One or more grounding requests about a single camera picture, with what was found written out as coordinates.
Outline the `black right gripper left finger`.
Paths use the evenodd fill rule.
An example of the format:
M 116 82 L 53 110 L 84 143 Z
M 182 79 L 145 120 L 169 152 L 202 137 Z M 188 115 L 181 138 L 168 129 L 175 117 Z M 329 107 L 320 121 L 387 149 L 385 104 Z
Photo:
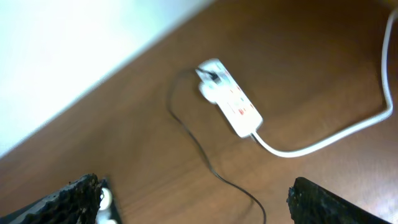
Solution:
M 102 181 L 85 174 L 60 190 L 1 217 L 7 224 L 94 224 L 100 209 Z

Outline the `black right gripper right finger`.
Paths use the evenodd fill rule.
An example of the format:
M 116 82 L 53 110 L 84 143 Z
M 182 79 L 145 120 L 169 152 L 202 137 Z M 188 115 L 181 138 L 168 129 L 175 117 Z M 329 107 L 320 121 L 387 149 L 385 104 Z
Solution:
M 289 188 L 287 204 L 295 224 L 386 223 L 304 177 L 297 177 Z

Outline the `white usb charger plug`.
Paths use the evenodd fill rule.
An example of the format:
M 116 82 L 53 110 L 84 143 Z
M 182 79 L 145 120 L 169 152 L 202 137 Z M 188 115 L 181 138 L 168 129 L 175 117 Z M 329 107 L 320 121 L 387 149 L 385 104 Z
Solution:
M 212 58 L 203 62 L 195 69 L 201 80 L 199 84 L 200 92 L 214 105 L 218 102 L 218 85 L 223 82 L 219 67 L 220 63 L 219 59 Z

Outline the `white power strip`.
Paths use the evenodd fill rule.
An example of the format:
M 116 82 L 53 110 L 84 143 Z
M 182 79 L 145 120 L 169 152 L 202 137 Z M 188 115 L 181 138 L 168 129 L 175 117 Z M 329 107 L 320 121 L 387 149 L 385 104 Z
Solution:
M 218 102 L 231 127 L 241 138 L 246 138 L 254 133 L 262 124 L 263 118 L 236 83 L 225 66 L 220 63 L 223 82 L 218 85 Z

